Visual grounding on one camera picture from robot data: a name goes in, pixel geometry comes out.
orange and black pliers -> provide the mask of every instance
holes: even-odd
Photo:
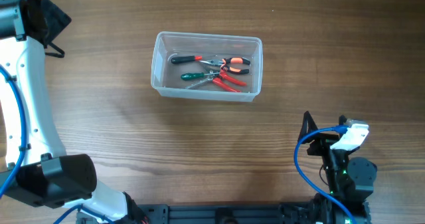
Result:
[[[207,78],[204,78],[201,81],[198,81],[194,84],[191,84],[189,86],[187,86],[185,89],[194,89],[200,85],[206,84],[208,82],[213,82],[215,85],[221,87],[222,89],[224,89],[225,91],[229,91],[229,92],[241,92],[240,90],[237,90],[235,88],[230,87],[229,85],[225,84],[223,82],[223,80],[227,80],[229,82],[232,82],[236,85],[239,86],[246,86],[245,82],[242,82],[240,80],[237,80],[233,77],[230,77],[229,75],[227,75],[226,71],[224,70],[220,70],[220,73],[213,73],[214,71],[211,71],[211,75],[208,75]],[[195,74],[182,74],[182,76],[188,76],[188,75],[192,75],[193,77],[195,77]]]
[[[251,62],[246,58],[224,58],[224,59],[216,59],[216,60],[198,60],[199,62],[211,66],[220,67],[224,71],[228,71],[232,74],[249,74],[249,69],[239,69],[230,67],[230,64],[247,64],[250,65]]]

wooden table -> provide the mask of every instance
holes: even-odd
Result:
[[[379,167],[373,223],[424,222],[425,0],[52,1],[73,19],[55,40],[66,57],[46,59],[54,121],[68,154],[90,155],[114,189],[138,203],[307,201],[315,192],[292,155],[309,110],[319,127],[341,114],[369,123],[353,156]],[[160,97],[150,85],[160,31],[262,39],[260,95]],[[299,158],[325,189],[321,160],[305,148]],[[4,197],[0,223],[52,223],[63,211]]]

blue cable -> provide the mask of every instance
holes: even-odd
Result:
[[[297,143],[297,146],[295,147],[295,151],[294,151],[294,163],[295,163],[295,167],[297,168],[298,173],[302,176],[302,178],[304,178],[304,180],[310,184],[310,186],[316,190],[318,193],[322,194],[324,197],[328,198],[330,201],[332,201],[333,203],[335,203],[336,205],[338,205],[344,212],[345,214],[347,214],[349,216],[349,218],[351,219],[351,223],[352,224],[357,224],[356,220],[353,217],[353,214],[351,214],[351,212],[338,200],[336,200],[334,197],[330,196],[329,194],[327,194],[326,192],[324,192],[322,189],[320,189],[318,186],[316,186],[312,181],[310,181],[310,179],[308,179],[308,177],[301,171],[301,168],[298,165],[298,150],[299,147],[301,146],[301,144],[308,138],[321,133],[321,132],[328,132],[328,131],[334,131],[334,132],[338,132],[340,134],[344,134],[347,131],[348,126],[335,126],[335,127],[331,127],[331,128],[322,128],[319,130],[315,130],[312,131],[308,134],[306,134],[302,139],[300,139]]]
[[[87,214],[92,215],[93,217],[100,218],[102,221],[107,221],[109,224],[115,224],[111,219],[107,218],[105,215],[95,213],[94,211],[85,208],[82,204],[75,205],[74,207],[71,207],[70,209],[65,211],[65,213],[63,213],[53,224],[59,224],[65,219],[67,215],[69,215],[69,213],[72,213],[72,211],[74,211],[75,209],[78,209],[78,211],[83,210]]]
[[[0,65],[0,73],[5,77],[7,82],[12,88],[13,94],[16,98],[16,103],[18,104],[18,110],[19,110],[19,118],[21,119],[21,151],[19,154],[18,161],[15,164],[15,167],[13,168],[11,174],[9,177],[7,177],[5,183],[0,187],[0,199],[3,196],[3,194],[6,192],[6,189],[9,187],[13,179],[15,178],[16,174],[19,171],[19,168],[21,168],[22,163],[24,162],[25,158],[25,152],[27,148],[27,123],[25,120],[25,109],[22,102],[21,95],[19,94],[18,87],[15,84],[15,82],[12,80],[11,75]]]

